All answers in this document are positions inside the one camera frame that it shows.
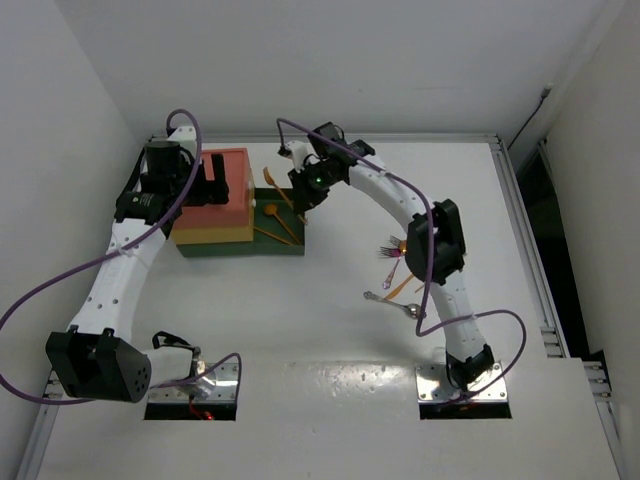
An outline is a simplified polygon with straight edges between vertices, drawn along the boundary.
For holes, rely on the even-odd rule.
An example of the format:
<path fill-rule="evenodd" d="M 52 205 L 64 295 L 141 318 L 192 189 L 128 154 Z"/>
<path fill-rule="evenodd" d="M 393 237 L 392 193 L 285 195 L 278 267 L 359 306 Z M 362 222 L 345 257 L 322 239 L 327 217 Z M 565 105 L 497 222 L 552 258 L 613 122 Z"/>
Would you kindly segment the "orange plastic knife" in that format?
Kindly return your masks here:
<path fill-rule="evenodd" d="M 294 204 L 292 202 L 292 200 L 288 197 L 288 195 L 284 192 L 284 190 L 276 183 L 276 181 L 273 179 L 273 177 L 270 174 L 270 171 L 267 167 L 263 168 L 263 177 L 265 182 L 273 187 L 275 189 L 275 191 L 280 195 L 280 197 L 284 200 L 284 202 L 287 204 L 287 206 L 291 209 L 294 210 Z"/>

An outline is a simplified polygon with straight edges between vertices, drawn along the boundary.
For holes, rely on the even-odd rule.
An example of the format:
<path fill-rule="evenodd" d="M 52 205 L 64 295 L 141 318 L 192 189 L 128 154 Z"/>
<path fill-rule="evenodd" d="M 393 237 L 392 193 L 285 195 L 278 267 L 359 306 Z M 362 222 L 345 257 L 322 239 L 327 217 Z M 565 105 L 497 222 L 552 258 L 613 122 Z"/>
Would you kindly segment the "orange plastic spoon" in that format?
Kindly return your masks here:
<path fill-rule="evenodd" d="M 282 228 L 293 239 L 295 239 L 295 234 L 294 234 L 293 230 L 290 228 L 290 226 L 284 221 L 284 219 L 278 213 L 278 207 L 277 207 L 276 204 L 267 204 L 267 205 L 265 205 L 263 211 L 264 211 L 265 215 L 267 215 L 269 217 L 273 217 L 282 226 Z"/>

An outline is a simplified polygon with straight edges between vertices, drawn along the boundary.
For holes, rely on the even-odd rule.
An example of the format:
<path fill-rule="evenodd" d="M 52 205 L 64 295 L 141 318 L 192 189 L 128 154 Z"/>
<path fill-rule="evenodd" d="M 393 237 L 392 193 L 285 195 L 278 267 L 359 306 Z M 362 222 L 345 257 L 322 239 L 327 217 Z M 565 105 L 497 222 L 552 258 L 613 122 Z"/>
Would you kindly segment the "green bottom drawer box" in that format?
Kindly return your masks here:
<path fill-rule="evenodd" d="M 171 238 L 186 258 L 231 256 L 304 256 L 305 225 L 286 201 L 270 188 L 256 188 L 253 219 L 239 234 L 227 228 L 179 229 Z"/>

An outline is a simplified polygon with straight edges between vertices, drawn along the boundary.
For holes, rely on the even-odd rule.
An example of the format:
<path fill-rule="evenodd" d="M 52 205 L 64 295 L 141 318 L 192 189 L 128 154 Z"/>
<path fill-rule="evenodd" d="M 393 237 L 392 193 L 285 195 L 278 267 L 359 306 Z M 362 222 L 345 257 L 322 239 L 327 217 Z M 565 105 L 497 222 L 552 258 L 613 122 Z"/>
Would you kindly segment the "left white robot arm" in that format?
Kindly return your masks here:
<path fill-rule="evenodd" d="M 211 189 L 197 148 L 197 133 L 187 126 L 143 147 L 116 200 L 110 258 L 67 330 L 51 333 L 46 343 L 53 373 L 68 397 L 137 403 L 162 386 L 195 392 L 207 375 L 200 348 L 176 335 L 158 332 L 149 350 L 131 343 L 143 285 L 181 214 L 184 187 L 193 179 L 197 199 Z"/>

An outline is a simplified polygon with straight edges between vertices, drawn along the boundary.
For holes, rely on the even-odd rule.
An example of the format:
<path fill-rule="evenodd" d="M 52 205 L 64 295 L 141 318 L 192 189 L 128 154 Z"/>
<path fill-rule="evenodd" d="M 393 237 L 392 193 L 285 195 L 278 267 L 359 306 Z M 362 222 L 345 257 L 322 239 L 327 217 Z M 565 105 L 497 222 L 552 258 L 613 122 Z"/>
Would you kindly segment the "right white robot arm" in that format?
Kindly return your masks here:
<path fill-rule="evenodd" d="M 410 273 L 423 283 L 417 320 L 434 303 L 445 336 L 445 372 L 463 395 L 494 363 L 494 355 L 477 326 L 463 276 L 466 243 L 458 206 L 451 200 L 432 201 L 418 187 L 390 171 L 376 150 L 362 139 L 349 142 L 332 122 L 309 129 L 280 118 L 279 128 L 306 134 L 304 142 L 283 141 L 279 154 L 293 163 L 288 173 L 296 213 L 304 215 L 344 183 L 365 194 L 399 224 L 405 233 L 404 259 Z"/>

